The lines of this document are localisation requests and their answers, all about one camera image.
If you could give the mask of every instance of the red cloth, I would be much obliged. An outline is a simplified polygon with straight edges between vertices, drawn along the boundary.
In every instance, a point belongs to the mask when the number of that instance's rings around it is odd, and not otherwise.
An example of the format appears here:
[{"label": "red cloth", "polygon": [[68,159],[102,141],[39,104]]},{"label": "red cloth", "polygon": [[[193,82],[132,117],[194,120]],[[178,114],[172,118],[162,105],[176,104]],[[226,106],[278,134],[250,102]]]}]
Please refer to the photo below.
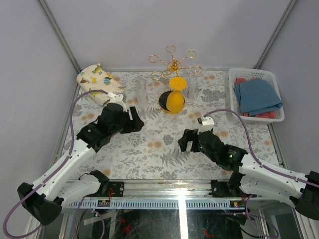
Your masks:
[{"label": "red cloth", "polygon": [[[245,78],[238,77],[235,80],[235,85],[247,81]],[[243,116],[247,117],[258,117],[258,118],[266,118],[266,119],[274,119],[276,117],[276,113],[274,111],[265,112],[262,114],[258,114],[255,116],[249,116],[249,113],[244,113]]]},{"label": "red cloth", "polygon": [[238,78],[236,78],[236,80],[235,80],[235,85],[238,84],[238,83],[245,82],[245,81],[247,81],[245,78],[240,78],[240,77],[238,77]]},{"label": "red cloth", "polygon": [[269,111],[255,116],[249,116],[249,113],[244,113],[243,116],[274,119],[276,118],[276,113],[274,111]]}]

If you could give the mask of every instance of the table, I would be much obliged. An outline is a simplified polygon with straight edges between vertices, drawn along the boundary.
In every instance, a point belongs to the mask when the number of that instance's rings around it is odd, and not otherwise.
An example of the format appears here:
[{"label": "table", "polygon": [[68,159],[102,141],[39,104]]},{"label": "table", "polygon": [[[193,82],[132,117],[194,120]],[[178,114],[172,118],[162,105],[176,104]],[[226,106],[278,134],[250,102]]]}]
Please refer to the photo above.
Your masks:
[{"label": "table", "polygon": [[[230,108],[228,73],[206,72],[198,77],[199,96],[194,102],[186,101],[182,112],[175,115],[164,113],[158,98],[167,87],[150,78],[150,72],[114,72],[112,75],[123,87],[127,106],[136,106],[145,126],[140,132],[117,134],[94,157],[76,170],[71,179],[95,169],[110,179],[228,179],[231,172],[222,170],[204,154],[181,152],[177,140],[185,129],[198,128],[197,118],[215,109]],[[147,79],[148,107],[139,108],[134,80]],[[73,114],[75,133],[95,120],[102,107],[90,97],[77,103]],[[212,115],[213,132],[226,144],[244,148],[248,144],[240,123],[226,113]],[[248,124],[252,147],[260,159],[278,165],[277,156],[266,125]],[[64,150],[70,147],[70,130]]]}]

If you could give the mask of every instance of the clear glass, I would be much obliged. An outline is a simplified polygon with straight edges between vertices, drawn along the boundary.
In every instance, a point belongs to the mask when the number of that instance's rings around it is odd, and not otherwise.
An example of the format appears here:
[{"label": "clear glass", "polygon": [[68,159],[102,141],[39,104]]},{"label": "clear glass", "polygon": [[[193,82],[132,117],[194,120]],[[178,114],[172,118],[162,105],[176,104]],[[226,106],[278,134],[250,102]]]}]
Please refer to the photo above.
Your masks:
[{"label": "clear glass", "polygon": [[199,87],[197,78],[205,73],[206,69],[203,65],[190,65],[184,70],[183,76],[187,81],[185,96],[188,100],[193,101],[198,97]]},{"label": "clear glass", "polygon": [[136,97],[139,107],[145,109],[148,106],[148,92],[146,90],[146,79],[138,78],[135,81]]}]

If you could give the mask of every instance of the folded towel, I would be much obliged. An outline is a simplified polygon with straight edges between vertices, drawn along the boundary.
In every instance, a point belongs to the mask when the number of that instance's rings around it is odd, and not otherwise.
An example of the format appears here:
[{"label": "folded towel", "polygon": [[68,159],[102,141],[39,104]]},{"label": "folded towel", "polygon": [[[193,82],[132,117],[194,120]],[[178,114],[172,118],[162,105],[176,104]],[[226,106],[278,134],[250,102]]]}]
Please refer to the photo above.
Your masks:
[{"label": "folded towel", "polygon": [[[94,64],[85,68],[79,73],[76,81],[85,92],[90,90],[103,90],[114,94],[124,92],[124,88],[113,79],[111,74],[102,69],[101,64]],[[89,96],[99,105],[103,105],[110,99],[102,92],[93,92]]]},{"label": "folded towel", "polygon": [[234,91],[240,112],[248,112],[250,116],[274,111],[283,105],[272,86],[262,79],[236,84]]}]

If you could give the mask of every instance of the white connector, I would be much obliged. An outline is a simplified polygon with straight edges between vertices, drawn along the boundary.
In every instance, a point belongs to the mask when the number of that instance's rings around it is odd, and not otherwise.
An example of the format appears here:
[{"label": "white connector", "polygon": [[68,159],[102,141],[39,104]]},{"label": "white connector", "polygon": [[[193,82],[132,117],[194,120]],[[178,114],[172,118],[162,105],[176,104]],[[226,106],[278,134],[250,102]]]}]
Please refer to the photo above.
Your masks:
[{"label": "white connector", "polygon": [[198,129],[198,132],[197,132],[198,134],[203,133],[205,131],[211,131],[213,129],[215,123],[212,117],[201,116],[200,119],[201,119],[201,123],[200,123],[201,126]]}]

